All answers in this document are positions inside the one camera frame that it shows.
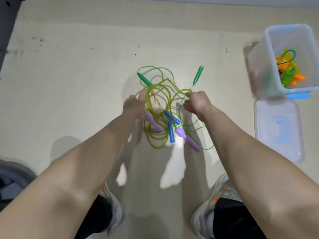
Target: white floor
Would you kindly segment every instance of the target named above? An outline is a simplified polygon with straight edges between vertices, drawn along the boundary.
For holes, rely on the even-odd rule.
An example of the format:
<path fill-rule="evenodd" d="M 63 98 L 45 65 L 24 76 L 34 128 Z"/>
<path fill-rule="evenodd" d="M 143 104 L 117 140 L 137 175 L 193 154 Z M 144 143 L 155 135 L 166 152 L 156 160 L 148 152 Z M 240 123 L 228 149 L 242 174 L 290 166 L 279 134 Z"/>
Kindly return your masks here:
<path fill-rule="evenodd" d="M 0 73 L 0 158 L 40 174 L 121 113 L 141 89 L 136 71 L 145 65 L 169 68 L 180 88 L 189 88 L 204 65 L 193 90 L 206 91 L 254 135 L 244 55 L 270 25 L 307 23 L 318 37 L 317 20 L 315 10 L 273 7 L 27 0 Z M 299 166 L 319 183 L 319 97 L 297 102 L 306 150 Z M 211 144 L 205 132 L 198 136 Z M 223 171 L 214 148 L 196 154 L 178 140 L 155 150 L 134 132 L 109 179 L 126 209 L 112 237 L 196 238 L 190 217 Z"/>

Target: hand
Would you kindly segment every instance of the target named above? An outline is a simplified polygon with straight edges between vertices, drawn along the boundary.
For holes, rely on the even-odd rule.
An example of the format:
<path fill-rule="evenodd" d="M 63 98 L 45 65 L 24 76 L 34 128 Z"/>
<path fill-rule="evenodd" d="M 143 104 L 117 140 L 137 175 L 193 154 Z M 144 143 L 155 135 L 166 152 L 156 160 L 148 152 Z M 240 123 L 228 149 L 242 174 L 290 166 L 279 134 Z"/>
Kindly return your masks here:
<path fill-rule="evenodd" d="M 141 117 L 144 114 L 145 92 L 141 92 L 138 99 L 134 95 L 130 95 L 123 105 L 123 114 L 131 114 L 134 119 Z"/>
<path fill-rule="evenodd" d="M 212 104 L 209 101 L 207 95 L 203 91 L 188 92 L 186 96 L 189 98 L 185 100 L 183 107 L 185 110 L 194 113 L 199 120 L 204 121 L 205 113 L 212 108 Z"/>

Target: plastic container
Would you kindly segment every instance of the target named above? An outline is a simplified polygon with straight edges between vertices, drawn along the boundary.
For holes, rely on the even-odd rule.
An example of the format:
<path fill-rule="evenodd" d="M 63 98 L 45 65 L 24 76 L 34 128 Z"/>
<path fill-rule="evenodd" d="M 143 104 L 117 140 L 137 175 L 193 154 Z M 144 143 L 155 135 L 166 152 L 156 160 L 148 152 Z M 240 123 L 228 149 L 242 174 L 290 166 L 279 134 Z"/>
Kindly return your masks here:
<path fill-rule="evenodd" d="M 281 85 L 275 57 L 284 49 L 294 49 L 294 62 L 306 80 L 296 86 L 284 88 Z M 263 38 L 248 57 L 249 75 L 253 92 L 257 98 L 277 97 L 287 94 L 311 92 L 319 89 L 319 54 L 316 41 L 306 24 L 289 24 L 268 27 Z"/>
<path fill-rule="evenodd" d="M 254 104 L 255 137 L 292 162 L 305 157 L 298 104 L 263 98 Z"/>

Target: pant leg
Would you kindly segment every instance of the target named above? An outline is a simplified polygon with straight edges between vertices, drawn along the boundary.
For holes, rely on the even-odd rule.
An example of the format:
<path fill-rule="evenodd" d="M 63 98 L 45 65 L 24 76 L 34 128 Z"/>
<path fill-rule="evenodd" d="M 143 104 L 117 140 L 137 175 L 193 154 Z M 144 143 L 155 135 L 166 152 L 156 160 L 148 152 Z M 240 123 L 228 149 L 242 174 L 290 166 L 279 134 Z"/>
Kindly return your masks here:
<path fill-rule="evenodd" d="M 109 226 L 111 219 L 111 204 L 103 196 L 98 195 L 86 214 L 75 239 L 85 239 L 93 233 L 102 232 Z"/>
<path fill-rule="evenodd" d="M 213 233 L 215 239 L 266 239 L 244 203 L 227 198 L 216 202 Z"/>

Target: white sneaker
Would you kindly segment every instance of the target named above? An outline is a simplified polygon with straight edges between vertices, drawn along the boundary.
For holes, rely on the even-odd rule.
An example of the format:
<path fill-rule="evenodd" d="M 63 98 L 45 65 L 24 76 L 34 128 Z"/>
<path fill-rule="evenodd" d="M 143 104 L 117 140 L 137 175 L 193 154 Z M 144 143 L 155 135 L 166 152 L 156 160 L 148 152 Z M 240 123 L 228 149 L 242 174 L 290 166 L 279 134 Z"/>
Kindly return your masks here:
<path fill-rule="evenodd" d="M 209 199 L 205 201 L 192 216 L 191 223 L 196 234 L 201 239 L 214 238 L 213 227 L 207 228 L 206 219 L 208 215 L 214 213 L 215 204 L 220 197 L 241 201 L 239 194 L 233 187 L 226 173 L 218 178 L 213 186 L 213 191 Z"/>
<path fill-rule="evenodd" d="M 110 191 L 107 181 L 105 182 L 105 186 L 102 187 L 100 195 L 105 197 L 112 206 L 112 219 L 110 225 L 104 230 L 106 231 L 107 236 L 109 236 L 111 232 L 116 227 L 118 227 L 124 219 L 124 209 L 115 195 Z"/>

